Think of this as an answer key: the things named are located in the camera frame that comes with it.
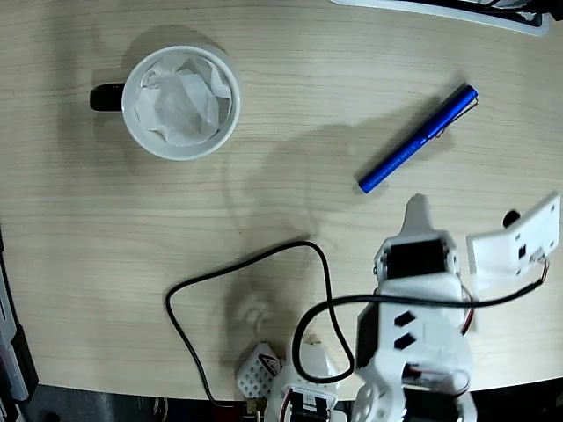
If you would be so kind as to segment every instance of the pen clip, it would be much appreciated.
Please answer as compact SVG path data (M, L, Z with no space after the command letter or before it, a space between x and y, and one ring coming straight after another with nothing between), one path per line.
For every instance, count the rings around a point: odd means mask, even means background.
M460 114L458 114L456 117L454 117L452 120L450 120L448 122L448 124L446 126L443 127L443 129L438 132L435 137L439 138L440 136L443 135L443 133L446 131L446 129L448 128L449 125L451 125L454 121L456 121L457 119L460 119L462 117L464 117L465 114L467 114L471 109L475 108L477 106L477 104L479 103L479 99L477 97L475 97L475 101L473 102L473 104L469 105L468 107L466 107L464 110L462 110L462 112Z

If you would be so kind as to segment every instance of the white bracket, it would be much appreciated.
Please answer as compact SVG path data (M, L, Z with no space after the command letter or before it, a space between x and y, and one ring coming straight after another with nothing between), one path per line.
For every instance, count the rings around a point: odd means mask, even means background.
M526 274L559 244L560 205L561 195L550 193L505 229L468 236L471 274L493 285Z

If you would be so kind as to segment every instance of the black mug handle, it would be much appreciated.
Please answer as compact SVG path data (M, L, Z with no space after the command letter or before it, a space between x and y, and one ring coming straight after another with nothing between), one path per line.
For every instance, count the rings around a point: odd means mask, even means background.
M90 107L96 112L120 112L125 84L103 84L90 91Z

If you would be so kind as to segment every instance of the dark floor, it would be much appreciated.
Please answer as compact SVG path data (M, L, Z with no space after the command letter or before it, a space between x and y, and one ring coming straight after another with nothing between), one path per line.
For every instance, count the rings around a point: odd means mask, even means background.
M534 422L563 421L563 379L538 382L506 389L472 393L479 412L479 422L527 420ZM213 408L197 400L168 400L169 422L239 422L244 420L244 406L234 409ZM339 407L350 411L351 402ZM29 404L24 406L27 422L44 422L49 413L60 416L61 422L161 422L165 401L151 397L123 396L76 389L40 385Z

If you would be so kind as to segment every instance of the wood grain surface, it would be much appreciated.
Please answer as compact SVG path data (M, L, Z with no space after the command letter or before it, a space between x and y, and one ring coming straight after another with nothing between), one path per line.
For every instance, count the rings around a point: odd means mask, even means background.
M4 257L46 384L204 397L165 315L173 284L307 237L336 295L370 292L372 259L418 192L470 283L465 236L563 190L563 25L534 38L327 0L6 0L0 40ZM119 114L89 109L96 84L193 42L226 51L244 84L235 134L211 156L151 156ZM463 81L479 106L358 193L355 178ZM552 261L537 292L478 313L474 389L563 376L563 248ZM245 351L259 340L283 351L324 295L318 260L300 250L190 287L174 308L215 395L231 399ZM351 344L360 309L338 311ZM326 316L311 333L345 369Z

